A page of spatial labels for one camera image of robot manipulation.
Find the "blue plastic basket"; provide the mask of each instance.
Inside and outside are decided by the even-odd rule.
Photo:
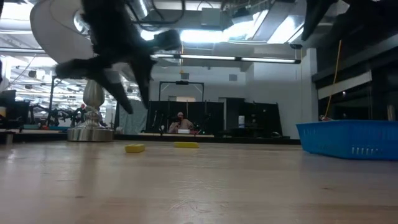
[[[398,160],[397,121],[323,121],[297,125],[304,151],[344,159]]]

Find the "metal base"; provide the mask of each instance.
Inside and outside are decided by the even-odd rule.
[[[68,129],[68,141],[84,142],[110,142],[113,141],[113,130],[102,127],[99,124],[100,116],[95,112],[88,112],[85,116],[86,121],[75,127]]]

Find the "silver cylindrical base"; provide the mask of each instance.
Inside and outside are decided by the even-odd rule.
[[[70,128],[68,141],[110,142],[113,141],[113,130],[105,128]]]

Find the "yellow block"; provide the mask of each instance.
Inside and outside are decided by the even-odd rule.
[[[145,150],[144,144],[131,144],[124,147],[126,153],[137,153]]]
[[[174,142],[174,147],[199,148],[197,142]]]

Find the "man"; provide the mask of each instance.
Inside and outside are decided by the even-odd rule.
[[[169,127],[169,133],[178,133],[179,129],[192,129],[193,124],[188,119],[184,119],[184,114],[182,112],[178,112],[177,114],[177,122],[173,122]]]

